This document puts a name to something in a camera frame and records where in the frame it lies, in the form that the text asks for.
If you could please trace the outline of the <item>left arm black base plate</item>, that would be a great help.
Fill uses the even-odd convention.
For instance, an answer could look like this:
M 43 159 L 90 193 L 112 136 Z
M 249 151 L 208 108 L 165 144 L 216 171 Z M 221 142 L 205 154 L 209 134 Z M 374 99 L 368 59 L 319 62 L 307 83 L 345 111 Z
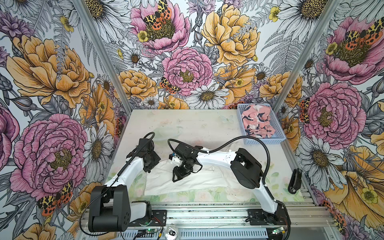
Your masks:
M 136 220 L 129 223 L 129 227 L 165 227 L 167 224 L 167 210 L 152 210 L 152 218 Z

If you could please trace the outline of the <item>white t-shirt with robot print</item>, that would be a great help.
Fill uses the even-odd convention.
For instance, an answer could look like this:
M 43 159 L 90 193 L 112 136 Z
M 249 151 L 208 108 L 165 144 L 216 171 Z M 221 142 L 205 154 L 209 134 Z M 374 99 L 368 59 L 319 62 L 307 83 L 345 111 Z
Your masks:
M 235 159 L 234 151 L 198 154 L 198 161 L 202 166 L 195 165 L 194 170 L 180 181 L 173 182 L 173 169 L 181 166 L 181 160 L 163 160 L 147 175 L 145 196 L 155 196 L 191 190 L 211 188 L 231 188 L 246 190 L 236 179 L 231 170 L 231 161 Z

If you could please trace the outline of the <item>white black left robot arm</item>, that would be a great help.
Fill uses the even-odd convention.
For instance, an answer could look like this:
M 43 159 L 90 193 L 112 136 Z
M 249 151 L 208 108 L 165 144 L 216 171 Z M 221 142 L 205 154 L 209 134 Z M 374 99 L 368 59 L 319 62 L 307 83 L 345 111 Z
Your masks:
M 153 213 L 150 202 L 131 202 L 129 188 L 141 171 L 149 173 L 161 158 L 155 151 L 139 154 L 124 171 L 91 192 L 88 230 L 91 233 L 124 232 L 131 223 L 148 225 Z

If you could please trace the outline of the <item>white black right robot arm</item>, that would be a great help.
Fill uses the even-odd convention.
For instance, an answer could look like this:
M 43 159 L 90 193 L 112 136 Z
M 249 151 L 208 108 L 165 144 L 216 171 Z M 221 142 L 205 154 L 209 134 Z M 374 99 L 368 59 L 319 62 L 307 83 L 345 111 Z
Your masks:
M 262 165 L 246 150 L 211 151 L 207 148 L 189 148 L 178 146 L 169 155 L 169 160 L 176 164 L 173 169 L 173 182 L 178 182 L 192 173 L 197 173 L 204 165 L 228 168 L 232 171 L 239 184 L 253 191 L 260 207 L 249 212 L 252 225 L 291 225 L 286 207 L 274 198 L 267 185 L 263 182 Z

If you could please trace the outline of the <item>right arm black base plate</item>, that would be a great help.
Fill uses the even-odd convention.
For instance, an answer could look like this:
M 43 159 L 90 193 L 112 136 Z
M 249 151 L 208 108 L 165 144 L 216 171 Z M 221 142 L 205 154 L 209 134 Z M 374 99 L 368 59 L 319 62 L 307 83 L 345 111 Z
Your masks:
M 264 225 L 291 225 L 291 220 L 289 216 L 285 212 L 284 209 L 277 209 L 274 214 L 265 212 L 262 209 L 249 209 L 247 211 L 248 217 L 246 218 L 246 222 L 250 223 L 251 226 L 264 226 Z

